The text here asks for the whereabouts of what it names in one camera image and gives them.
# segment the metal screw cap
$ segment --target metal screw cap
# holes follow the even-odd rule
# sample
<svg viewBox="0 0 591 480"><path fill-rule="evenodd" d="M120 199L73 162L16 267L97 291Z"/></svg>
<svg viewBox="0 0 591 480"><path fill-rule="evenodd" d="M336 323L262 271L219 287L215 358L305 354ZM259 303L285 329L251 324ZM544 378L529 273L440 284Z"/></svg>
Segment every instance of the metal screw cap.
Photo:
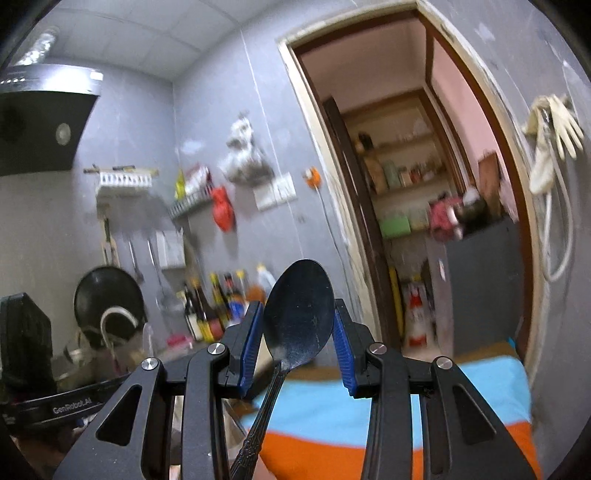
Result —
<svg viewBox="0 0 591 480"><path fill-rule="evenodd" d="M142 362L142 368L144 370L153 370L157 366L158 366L158 359L154 358L154 357L147 358Z"/></svg>
<svg viewBox="0 0 591 480"><path fill-rule="evenodd" d="M444 370L449 370L453 367L453 362L446 356L440 356L436 363L439 368L443 368Z"/></svg>
<svg viewBox="0 0 591 480"><path fill-rule="evenodd" d="M372 343L369 346L369 351L372 352L374 355L383 355L386 353L387 350L388 348L380 342Z"/></svg>
<svg viewBox="0 0 591 480"><path fill-rule="evenodd" d="M220 353L224 353L224 351L226 351L226 345L223 343L212 343L207 347L207 351L212 355L219 355Z"/></svg>

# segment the wall shelf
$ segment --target wall shelf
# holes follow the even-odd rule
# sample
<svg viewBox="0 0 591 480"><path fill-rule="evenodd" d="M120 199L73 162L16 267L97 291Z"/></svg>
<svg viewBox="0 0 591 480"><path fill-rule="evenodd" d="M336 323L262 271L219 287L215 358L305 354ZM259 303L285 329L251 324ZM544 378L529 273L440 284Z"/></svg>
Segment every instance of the wall shelf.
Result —
<svg viewBox="0 0 591 480"><path fill-rule="evenodd" d="M427 233L429 231L429 227L426 226L424 228L418 228L416 230L410 230L409 233L403 233L402 235L393 235L393 236L385 236L382 237L384 240L397 240L399 238L405 238L408 236L413 236L413 235L417 235L419 233Z"/></svg>
<svg viewBox="0 0 591 480"><path fill-rule="evenodd" d="M402 140L400 142L390 142L390 143L382 144L379 147L365 151L360 155L362 157L383 155L385 153L392 153L392 152L395 152L396 150L401 150L403 148L412 147L413 145L418 145L418 144L425 143L428 141L434 141L435 139L436 139L435 134L433 132L429 132L428 134L417 135L416 137L412 138L411 140Z"/></svg>
<svg viewBox="0 0 591 480"><path fill-rule="evenodd" d="M177 200L172 207L168 209L168 214L172 220L176 220L183 215L187 215L199 207L212 201L213 185L208 183L196 192L187 195L182 200Z"/></svg>
<svg viewBox="0 0 591 480"><path fill-rule="evenodd" d="M436 183L440 183L443 180L449 181L449 177L447 176L447 173L440 173L438 175L435 175L435 177L433 177L431 180L421 181L419 183L413 183L412 185L409 185L408 187L400 187L397 189L388 190L387 192L380 193L379 195L373 194L371 196L371 198L373 201L376 201L376 200L381 200L381 199L384 199L387 197L394 197L394 196L399 195L401 193L412 192L414 190L419 190L423 187L427 187L429 185L434 185Z"/></svg>

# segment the pantry shelf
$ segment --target pantry shelf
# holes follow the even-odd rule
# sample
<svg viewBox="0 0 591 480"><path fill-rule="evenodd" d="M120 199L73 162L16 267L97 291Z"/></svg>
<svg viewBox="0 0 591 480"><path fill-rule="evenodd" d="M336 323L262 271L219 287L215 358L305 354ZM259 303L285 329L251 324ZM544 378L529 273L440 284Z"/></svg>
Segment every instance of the pantry shelf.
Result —
<svg viewBox="0 0 591 480"><path fill-rule="evenodd" d="M383 198L393 197L393 196L399 195L401 193L407 193L407 192L411 192L413 190L419 190L419 189L421 189L423 187L427 187L429 185L441 183L443 180L449 181L447 173L440 173L438 175L435 175L430 180L421 181L419 183L413 183L412 185L409 185L408 187L400 187L397 189L388 190L387 192L380 193L379 195L374 194L374 195L372 195L372 200L381 200Z"/></svg>
<svg viewBox="0 0 591 480"><path fill-rule="evenodd" d="M408 236L418 235L420 233L426 233L428 231L429 231L429 227L426 226L425 228L418 228L416 230L410 230L410 232L402 233L401 235L385 236L384 240L397 240L398 238L405 238Z"/></svg>
<svg viewBox="0 0 591 480"><path fill-rule="evenodd" d="M403 148L412 147L413 145L418 145L421 143L425 143L427 141L434 141L434 140L435 140L434 133L429 132L427 134L417 135L416 137L414 137L410 140L402 140L399 142L390 142L390 143L382 144L379 147L376 147L376 148L373 148L373 149L368 150L366 152L363 152L361 154L361 156L362 157L371 157L371 156L382 155L385 153L392 153L392 152L395 152L396 150L401 150Z"/></svg>

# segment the gray appliance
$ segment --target gray appliance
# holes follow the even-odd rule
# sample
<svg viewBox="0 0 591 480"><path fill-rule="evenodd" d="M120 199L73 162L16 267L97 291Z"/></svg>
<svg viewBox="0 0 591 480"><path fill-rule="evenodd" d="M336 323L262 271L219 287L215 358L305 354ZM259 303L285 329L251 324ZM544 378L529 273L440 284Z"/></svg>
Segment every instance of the gray appliance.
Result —
<svg viewBox="0 0 591 480"><path fill-rule="evenodd" d="M70 170L103 74L58 64L0 72L0 176Z"/></svg>
<svg viewBox="0 0 591 480"><path fill-rule="evenodd" d="M519 226L511 218L463 240L426 240L443 355L514 338L523 311Z"/></svg>

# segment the green container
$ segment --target green container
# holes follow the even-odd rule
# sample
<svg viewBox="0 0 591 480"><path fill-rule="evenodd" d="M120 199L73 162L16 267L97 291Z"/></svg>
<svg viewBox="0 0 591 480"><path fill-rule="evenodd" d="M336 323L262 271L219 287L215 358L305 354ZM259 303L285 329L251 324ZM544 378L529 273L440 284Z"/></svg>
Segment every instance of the green container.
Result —
<svg viewBox="0 0 591 480"><path fill-rule="evenodd" d="M382 231L384 238L402 236L411 232L407 216L396 216L380 220L379 229Z"/></svg>
<svg viewBox="0 0 591 480"><path fill-rule="evenodd" d="M384 175L386 175L386 181L388 182L388 188L395 190L400 188L400 177L398 176L398 167L394 165L394 162L386 162L383 165Z"/></svg>

